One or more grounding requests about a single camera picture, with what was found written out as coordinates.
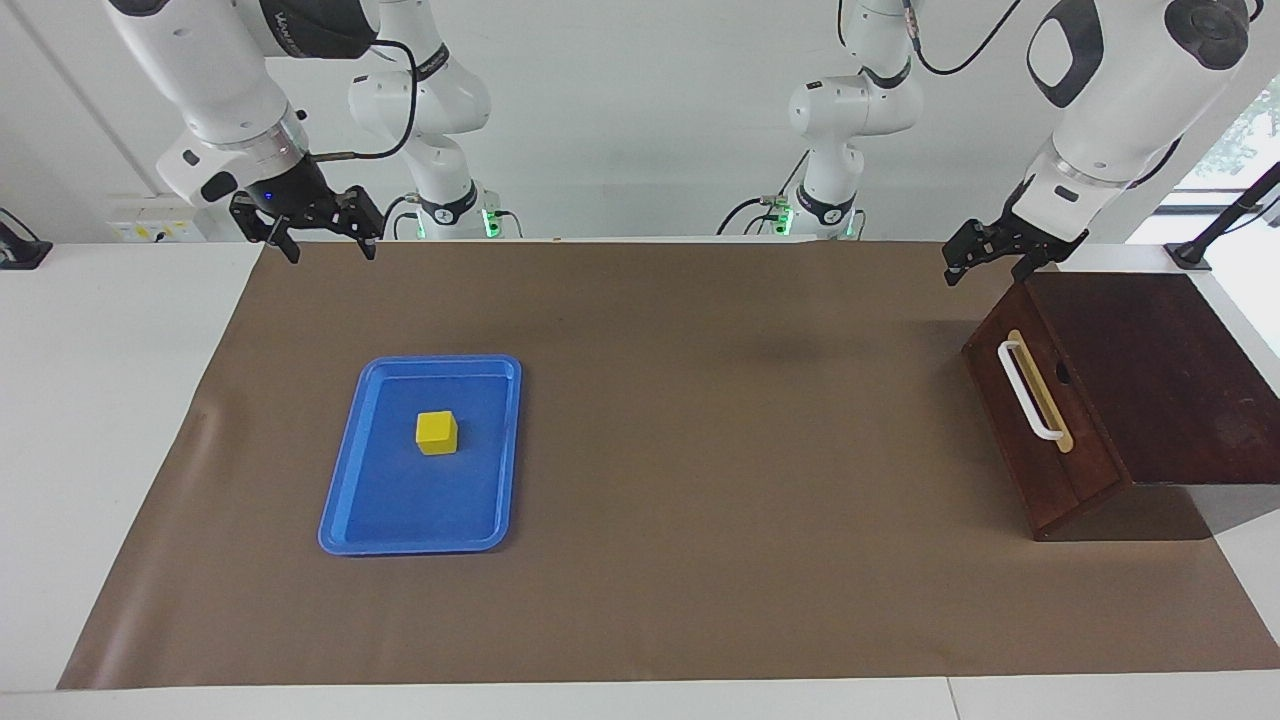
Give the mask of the yellow cube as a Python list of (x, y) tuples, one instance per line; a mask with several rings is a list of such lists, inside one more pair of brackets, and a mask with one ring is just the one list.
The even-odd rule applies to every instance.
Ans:
[(460, 425), (449, 410), (420, 413), (413, 429), (413, 442), (424, 456), (451, 455), (458, 451)]

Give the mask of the dark wooden drawer cabinet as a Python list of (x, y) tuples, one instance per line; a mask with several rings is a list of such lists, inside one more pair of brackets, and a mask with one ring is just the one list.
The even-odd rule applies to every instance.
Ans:
[(1030, 283), (1130, 488), (1064, 539), (1201, 541), (1280, 510), (1280, 395), (1185, 275)]

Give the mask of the black pole stand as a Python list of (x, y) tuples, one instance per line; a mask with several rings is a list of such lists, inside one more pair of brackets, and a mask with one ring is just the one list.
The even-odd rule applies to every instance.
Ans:
[(1166, 243), (1165, 252), (1180, 269), (1189, 272), (1210, 272), (1212, 266), (1206, 256), (1215, 241), (1233, 232), (1245, 215), (1258, 217), (1268, 206), (1261, 202), (1280, 187), (1280, 161), (1274, 163), (1248, 190), (1231, 205), (1226, 206), (1202, 232), (1183, 243)]

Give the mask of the blue plastic tray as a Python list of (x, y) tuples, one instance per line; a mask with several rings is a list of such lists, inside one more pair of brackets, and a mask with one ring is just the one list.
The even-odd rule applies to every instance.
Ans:
[[(515, 507), (524, 369), (509, 355), (388, 356), (362, 369), (317, 543), (338, 557), (481, 553)], [(420, 413), (449, 410), (456, 454), (428, 457)]]

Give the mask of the brown table mat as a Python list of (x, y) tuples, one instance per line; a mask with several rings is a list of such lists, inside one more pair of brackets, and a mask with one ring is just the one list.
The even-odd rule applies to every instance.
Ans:
[[(1219, 546), (1038, 543), (928, 243), (262, 252), (61, 674), (183, 685), (1280, 669)], [(524, 366), (507, 537), (342, 559), (361, 370)]]

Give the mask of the white wall power outlet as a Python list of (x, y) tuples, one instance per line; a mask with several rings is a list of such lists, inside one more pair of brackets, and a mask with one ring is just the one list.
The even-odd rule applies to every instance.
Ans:
[(214, 232), (210, 211), (177, 196), (116, 195), (109, 200), (108, 227), (123, 242), (201, 243), (210, 241)]

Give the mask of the black desk clamp mount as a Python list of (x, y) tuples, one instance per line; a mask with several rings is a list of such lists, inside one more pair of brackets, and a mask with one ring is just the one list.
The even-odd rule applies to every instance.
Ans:
[(33, 270), (52, 251), (19, 217), (0, 206), (0, 270)]

